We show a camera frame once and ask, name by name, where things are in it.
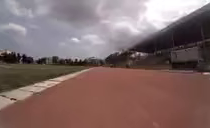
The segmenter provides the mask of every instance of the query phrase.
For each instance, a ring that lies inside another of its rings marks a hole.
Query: tree
[[[27,56],[26,56],[26,54],[23,54],[22,55],[22,63],[23,64],[26,64],[27,63]]]
[[[65,64],[65,60],[64,59],[60,59],[59,60],[59,64]]]
[[[21,61],[21,59],[22,59],[22,57],[21,57],[20,53],[17,53],[17,55],[16,55],[16,56],[17,56],[17,58],[16,58],[16,59],[17,59],[17,60],[16,60],[16,61],[17,61],[17,63],[20,63],[20,61]]]
[[[58,64],[58,61],[59,61],[59,57],[58,56],[53,56],[52,57],[53,64]]]

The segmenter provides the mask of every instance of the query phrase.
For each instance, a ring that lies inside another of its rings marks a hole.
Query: grandstand
[[[149,36],[131,50],[154,53],[205,40],[210,40],[210,3]]]

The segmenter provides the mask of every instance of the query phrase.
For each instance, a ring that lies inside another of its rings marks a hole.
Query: green grass
[[[0,92],[86,69],[80,66],[0,65]]]

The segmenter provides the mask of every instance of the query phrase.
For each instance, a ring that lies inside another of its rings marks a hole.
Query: gray cloud
[[[105,57],[208,2],[0,0],[0,49],[35,57]]]

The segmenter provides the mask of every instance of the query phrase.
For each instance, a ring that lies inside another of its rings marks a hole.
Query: pole
[[[172,47],[175,47],[175,41],[174,41],[174,32],[172,33]]]
[[[201,23],[201,46],[202,46],[202,57],[203,57],[203,60],[206,61],[206,46],[205,46],[205,33],[204,33],[204,29],[203,29],[203,26],[202,26],[202,23]]]

